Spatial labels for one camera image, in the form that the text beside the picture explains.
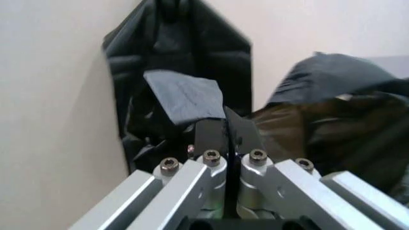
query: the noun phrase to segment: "hex socket screw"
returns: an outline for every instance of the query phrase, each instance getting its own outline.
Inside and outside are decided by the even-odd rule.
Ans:
[[[253,149],[250,152],[250,163],[262,166],[267,162],[267,153],[262,149]]]
[[[179,161],[174,157],[164,158],[160,162],[160,172],[165,176],[173,176],[179,170]]]
[[[215,167],[220,164],[220,152],[214,149],[208,149],[203,153],[203,163],[209,167]]]
[[[297,158],[295,160],[295,162],[301,167],[303,168],[305,171],[312,173],[312,171],[314,170],[314,164],[313,162],[311,162],[308,159],[305,158]]]

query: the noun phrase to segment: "black garbage bag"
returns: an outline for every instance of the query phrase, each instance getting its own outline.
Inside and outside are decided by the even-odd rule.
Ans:
[[[106,36],[103,48],[130,172],[150,171],[166,152],[185,154],[194,138],[190,125],[203,117],[183,120],[179,110],[164,107],[158,99],[166,95],[144,78],[148,70],[215,80],[224,105],[240,115],[251,113],[249,42],[199,0],[144,0]],[[193,109],[183,113],[194,114]]]
[[[409,82],[361,58],[321,54],[295,65],[252,120],[273,161],[309,158],[349,170],[409,202]]]

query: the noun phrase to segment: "cylindrical joint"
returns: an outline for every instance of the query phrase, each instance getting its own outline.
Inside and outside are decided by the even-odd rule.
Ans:
[[[267,162],[267,153],[261,149],[253,149],[250,152],[250,162],[254,165],[265,165]]]
[[[212,153],[210,153],[210,156],[217,157],[218,163],[215,166],[210,166],[209,159],[205,158],[206,154],[203,154],[196,160],[199,163],[206,164],[210,168],[211,175],[212,175],[212,181],[211,181],[212,190],[209,193],[209,196],[206,202],[204,203],[198,217],[218,219],[223,216],[225,187],[226,187],[226,174],[227,174],[227,161],[222,156],[220,156],[220,153],[218,151],[211,150],[211,149],[208,151],[214,151],[216,153],[217,156],[212,156]]]
[[[208,149],[203,153],[203,163],[209,167],[215,167],[220,164],[220,153],[214,149]]]
[[[312,173],[312,171],[314,170],[314,164],[305,158],[297,158],[295,160],[295,162],[301,167],[303,168],[305,171]]]
[[[254,149],[241,159],[239,194],[237,197],[237,212],[241,218],[265,218],[265,215],[259,215],[260,211],[262,211],[261,213],[269,213],[275,210],[273,204],[255,186],[256,180],[259,180],[259,178],[253,176],[254,173],[265,175],[267,168],[272,165],[271,159],[267,157],[265,151],[260,149]]]
[[[167,157],[160,162],[160,172],[165,176],[173,176],[179,170],[179,161],[174,157]]]

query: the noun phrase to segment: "gray fabric piece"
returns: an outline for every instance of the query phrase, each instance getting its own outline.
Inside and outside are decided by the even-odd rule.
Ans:
[[[223,94],[215,80],[168,70],[152,70],[144,78],[175,125],[204,118],[226,118]]]

